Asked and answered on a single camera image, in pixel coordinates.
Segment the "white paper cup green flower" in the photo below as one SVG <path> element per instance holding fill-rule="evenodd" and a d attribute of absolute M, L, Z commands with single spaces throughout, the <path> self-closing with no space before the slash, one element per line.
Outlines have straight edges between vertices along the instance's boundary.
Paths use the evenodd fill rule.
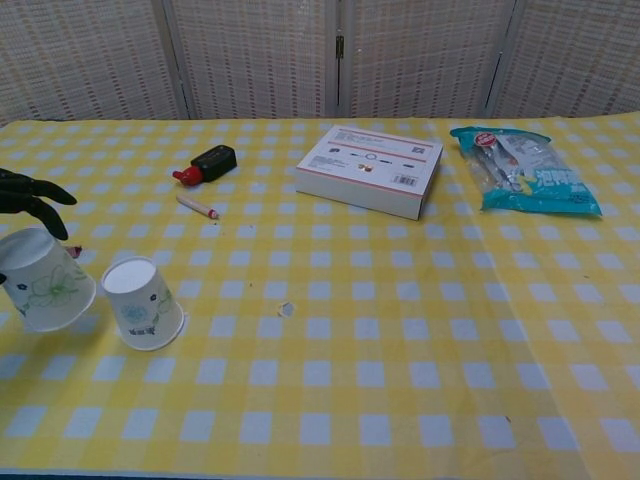
<path fill-rule="evenodd" d="M 26 228 L 0 239 L 0 286 L 27 327 L 60 330 L 92 305 L 96 282 L 48 231 Z"/>

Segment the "woven folding screen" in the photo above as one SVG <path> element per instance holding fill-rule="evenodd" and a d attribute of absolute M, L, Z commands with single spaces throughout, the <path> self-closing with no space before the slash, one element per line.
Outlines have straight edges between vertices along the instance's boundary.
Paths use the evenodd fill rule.
<path fill-rule="evenodd" d="M 0 0 L 0 126 L 633 111 L 640 0 Z"/>

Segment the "black red glue bottle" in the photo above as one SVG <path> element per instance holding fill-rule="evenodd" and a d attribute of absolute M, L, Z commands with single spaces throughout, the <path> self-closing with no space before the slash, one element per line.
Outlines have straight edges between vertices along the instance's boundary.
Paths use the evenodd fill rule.
<path fill-rule="evenodd" d="M 187 168 L 172 172 L 172 177 L 185 187 L 210 183 L 237 167 L 236 152 L 226 145 L 217 145 L 190 161 Z"/>

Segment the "teal snack bag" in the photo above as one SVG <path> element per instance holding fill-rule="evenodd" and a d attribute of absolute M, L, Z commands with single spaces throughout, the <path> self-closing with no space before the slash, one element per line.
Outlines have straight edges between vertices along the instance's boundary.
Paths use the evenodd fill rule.
<path fill-rule="evenodd" d="M 469 126 L 455 128 L 483 210 L 600 216 L 601 208 L 580 176 L 535 132 Z"/>

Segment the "white flat cardboard box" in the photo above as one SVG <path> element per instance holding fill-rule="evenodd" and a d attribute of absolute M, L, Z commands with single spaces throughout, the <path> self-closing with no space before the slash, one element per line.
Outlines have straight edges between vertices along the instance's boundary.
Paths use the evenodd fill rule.
<path fill-rule="evenodd" d="M 297 164 L 295 189 L 417 220 L 442 153 L 440 143 L 334 125 Z"/>

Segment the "white paper cup blue flower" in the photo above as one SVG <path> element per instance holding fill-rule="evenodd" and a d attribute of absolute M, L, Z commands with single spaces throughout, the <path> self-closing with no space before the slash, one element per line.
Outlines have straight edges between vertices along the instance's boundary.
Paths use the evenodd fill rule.
<path fill-rule="evenodd" d="M 129 347 L 158 350 L 182 330 L 184 311 L 151 259 L 133 256 L 115 262 L 104 272 L 101 286 Z"/>

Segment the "yellow white checkered tablecloth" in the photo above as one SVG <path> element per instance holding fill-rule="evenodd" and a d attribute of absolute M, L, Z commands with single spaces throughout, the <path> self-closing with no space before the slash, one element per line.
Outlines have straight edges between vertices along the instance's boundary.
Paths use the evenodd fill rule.
<path fill-rule="evenodd" d="M 519 122 L 595 219 L 482 211 L 452 120 L 356 126 L 443 144 L 419 221 L 295 191 L 327 120 L 1 128 L 78 198 L 84 269 L 151 258 L 186 321 L 138 352 L 103 296 L 36 334 L 0 291 L 0 473 L 640 480 L 640 112 Z M 172 177 L 217 145 L 235 169 Z"/>

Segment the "beige crayon red tip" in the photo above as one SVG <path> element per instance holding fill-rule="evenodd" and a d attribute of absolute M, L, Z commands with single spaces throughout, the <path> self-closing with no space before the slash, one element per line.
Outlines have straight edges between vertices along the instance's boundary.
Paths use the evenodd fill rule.
<path fill-rule="evenodd" d="M 176 200 L 183 206 L 198 212 L 199 214 L 211 219 L 211 220 L 217 220 L 219 218 L 219 214 L 218 212 L 208 206 L 205 205 L 191 197 L 189 197 L 188 195 L 183 195 L 183 194 L 179 194 L 176 196 Z"/>

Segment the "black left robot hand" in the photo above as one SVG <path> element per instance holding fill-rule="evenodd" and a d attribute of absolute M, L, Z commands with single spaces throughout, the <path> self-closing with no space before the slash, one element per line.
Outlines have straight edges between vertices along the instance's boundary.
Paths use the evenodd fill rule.
<path fill-rule="evenodd" d="M 55 183 L 0 168 L 0 214 L 26 212 L 40 220 L 53 237 L 67 240 L 69 234 L 62 218 L 43 197 L 61 205 L 77 203 L 73 195 Z"/>

